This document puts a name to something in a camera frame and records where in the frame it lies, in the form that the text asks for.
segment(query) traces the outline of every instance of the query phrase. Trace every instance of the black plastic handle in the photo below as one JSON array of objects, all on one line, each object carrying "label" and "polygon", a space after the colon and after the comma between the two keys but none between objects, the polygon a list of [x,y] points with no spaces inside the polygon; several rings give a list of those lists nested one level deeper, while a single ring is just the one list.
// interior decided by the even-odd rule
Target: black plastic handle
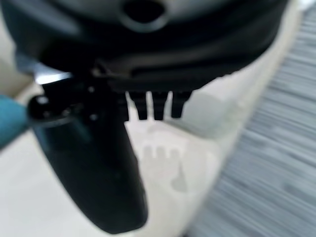
[{"label": "black plastic handle", "polygon": [[35,97],[29,103],[30,124],[82,212],[111,234],[144,226],[145,191],[121,115],[113,110],[62,116],[39,101]]}]

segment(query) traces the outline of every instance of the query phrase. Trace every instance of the blue fabric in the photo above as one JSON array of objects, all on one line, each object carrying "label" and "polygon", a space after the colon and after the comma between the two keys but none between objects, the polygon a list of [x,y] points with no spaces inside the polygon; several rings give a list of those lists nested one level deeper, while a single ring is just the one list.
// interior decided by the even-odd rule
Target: blue fabric
[{"label": "blue fabric", "polygon": [[25,108],[0,95],[0,149],[27,129]]}]

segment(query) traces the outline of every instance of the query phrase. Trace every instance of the round hole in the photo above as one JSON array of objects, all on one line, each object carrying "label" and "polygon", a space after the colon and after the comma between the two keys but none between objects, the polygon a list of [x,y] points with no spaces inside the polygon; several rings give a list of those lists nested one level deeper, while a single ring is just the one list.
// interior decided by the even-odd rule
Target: round hole
[{"label": "round hole", "polygon": [[127,2],[123,10],[135,22],[146,24],[160,18],[165,9],[159,2],[152,0],[132,0]]}]

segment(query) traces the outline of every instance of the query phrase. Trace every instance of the gray carpet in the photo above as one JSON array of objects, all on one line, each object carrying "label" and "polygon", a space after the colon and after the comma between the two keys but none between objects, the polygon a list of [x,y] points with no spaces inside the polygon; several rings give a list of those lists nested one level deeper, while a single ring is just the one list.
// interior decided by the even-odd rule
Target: gray carpet
[{"label": "gray carpet", "polygon": [[189,237],[316,236],[316,6]]}]

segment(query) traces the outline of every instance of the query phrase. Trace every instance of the black clip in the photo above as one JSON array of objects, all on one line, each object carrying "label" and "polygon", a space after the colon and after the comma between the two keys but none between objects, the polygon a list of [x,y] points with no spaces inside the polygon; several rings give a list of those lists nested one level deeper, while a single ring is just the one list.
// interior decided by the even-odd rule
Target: black clip
[{"label": "black clip", "polygon": [[135,106],[138,111],[139,120],[146,120],[148,118],[146,93],[129,92],[129,96],[135,103]]},{"label": "black clip", "polygon": [[164,106],[168,98],[168,92],[152,92],[155,120],[163,120]]},{"label": "black clip", "polygon": [[181,118],[184,104],[189,100],[191,95],[192,91],[173,92],[171,117],[174,119]]}]

